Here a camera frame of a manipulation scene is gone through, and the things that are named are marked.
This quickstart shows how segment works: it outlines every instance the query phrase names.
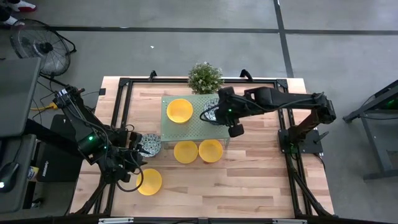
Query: pegboard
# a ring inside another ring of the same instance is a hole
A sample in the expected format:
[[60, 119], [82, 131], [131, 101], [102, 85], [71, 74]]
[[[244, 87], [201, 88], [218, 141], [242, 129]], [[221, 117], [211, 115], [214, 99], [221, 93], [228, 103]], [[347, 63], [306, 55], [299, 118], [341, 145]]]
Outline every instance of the pegboard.
[[[217, 94], [189, 95], [189, 96], [163, 96], [162, 97], [162, 125], [160, 139], [167, 141], [195, 141], [204, 139], [228, 139], [228, 127], [214, 125], [199, 119], [200, 113], [205, 110], [205, 103]], [[177, 124], [167, 117], [167, 106], [176, 99], [188, 100], [193, 106], [192, 117], [183, 124]]]

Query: wooden table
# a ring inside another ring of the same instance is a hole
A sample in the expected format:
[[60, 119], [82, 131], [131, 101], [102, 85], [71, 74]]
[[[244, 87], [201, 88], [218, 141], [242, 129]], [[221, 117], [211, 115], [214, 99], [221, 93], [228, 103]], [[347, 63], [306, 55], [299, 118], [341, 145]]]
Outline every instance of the wooden table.
[[[120, 77], [104, 77], [106, 94], [98, 98], [95, 115], [110, 124]], [[301, 78], [289, 78], [289, 92], [306, 93]], [[264, 84], [232, 84], [239, 95], [248, 88]], [[127, 124], [142, 134], [160, 134], [160, 99], [165, 95], [189, 95], [184, 83], [135, 83]], [[118, 125], [120, 125], [125, 94], [123, 94]], [[294, 110], [299, 124], [309, 111]], [[139, 192], [115, 190], [112, 216], [130, 217], [223, 217], [223, 218], [293, 218], [293, 206], [285, 157], [280, 153], [277, 113], [243, 118], [245, 134], [231, 139], [222, 159], [205, 164], [198, 157], [191, 164], [177, 162], [173, 148], [161, 150], [148, 158], [144, 169], [154, 168], [162, 174], [163, 185], [153, 196]], [[303, 164], [307, 185], [324, 208], [333, 213], [323, 166], [317, 157], [304, 154]], [[83, 163], [73, 198], [71, 212], [78, 210], [94, 192], [100, 179], [97, 165]], [[125, 188], [135, 186], [136, 176]], [[300, 208], [304, 211], [302, 193], [298, 190]]]

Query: gray floor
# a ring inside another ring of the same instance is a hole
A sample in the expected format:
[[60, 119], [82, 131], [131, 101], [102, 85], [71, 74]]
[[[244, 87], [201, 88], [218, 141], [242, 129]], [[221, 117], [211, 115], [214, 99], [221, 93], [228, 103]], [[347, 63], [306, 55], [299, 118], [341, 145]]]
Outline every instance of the gray floor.
[[[277, 28], [271, 0], [34, 2], [39, 7], [37, 12], [17, 16], [60, 26]], [[279, 2], [286, 29], [398, 30], [398, 2], [394, 0]], [[0, 57], [16, 58], [7, 35], [0, 30]], [[277, 34], [62, 32], [62, 35], [76, 44], [78, 52], [72, 56], [69, 71], [59, 79], [87, 91], [96, 91], [105, 75], [149, 75], [151, 70], [160, 76], [186, 75], [192, 65], [204, 61], [221, 67], [229, 77], [237, 76], [243, 68], [254, 77], [286, 77]], [[305, 79], [308, 91], [324, 91], [333, 101], [338, 116], [333, 124], [320, 126], [321, 131], [330, 132], [322, 143], [335, 213], [345, 218], [396, 223], [398, 178], [362, 180], [364, 174], [378, 171], [376, 160], [362, 124], [359, 121], [345, 124], [341, 118], [397, 79], [398, 35], [288, 35], [287, 43], [295, 77]], [[46, 94], [47, 90], [39, 87], [35, 99]], [[88, 106], [95, 106], [96, 99], [95, 95], [85, 97]], [[50, 126], [54, 113], [43, 115], [45, 126]], [[62, 202], [67, 197], [59, 196], [58, 202], [49, 202], [58, 206], [48, 205], [52, 211], [47, 214], [54, 210], [63, 214], [67, 203]]]

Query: yellow plate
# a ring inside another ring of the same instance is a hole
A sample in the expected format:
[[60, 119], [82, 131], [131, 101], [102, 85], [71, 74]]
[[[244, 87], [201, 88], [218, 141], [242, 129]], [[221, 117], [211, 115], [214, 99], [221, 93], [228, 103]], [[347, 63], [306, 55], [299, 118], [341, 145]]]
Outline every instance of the yellow plate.
[[[154, 195], [159, 191], [162, 186], [162, 176], [155, 169], [146, 169], [143, 171], [144, 173], [144, 182], [141, 187], [138, 188], [138, 191], [143, 195]], [[141, 183], [141, 175], [139, 174], [136, 181], [136, 186]]]
[[217, 162], [223, 156], [223, 146], [218, 140], [204, 140], [199, 145], [199, 156], [205, 162]]
[[193, 107], [188, 100], [176, 99], [167, 106], [167, 117], [178, 124], [187, 122], [192, 114]]
[[198, 146], [193, 141], [180, 141], [174, 146], [177, 161], [188, 164], [198, 157]]

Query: green plant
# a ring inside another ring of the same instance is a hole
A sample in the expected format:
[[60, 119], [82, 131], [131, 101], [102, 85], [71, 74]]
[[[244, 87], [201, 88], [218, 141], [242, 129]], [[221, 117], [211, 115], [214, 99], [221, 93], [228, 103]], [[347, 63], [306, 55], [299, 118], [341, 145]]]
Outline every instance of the green plant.
[[188, 86], [194, 94], [216, 93], [224, 83], [221, 69], [207, 62], [196, 64], [188, 75]]

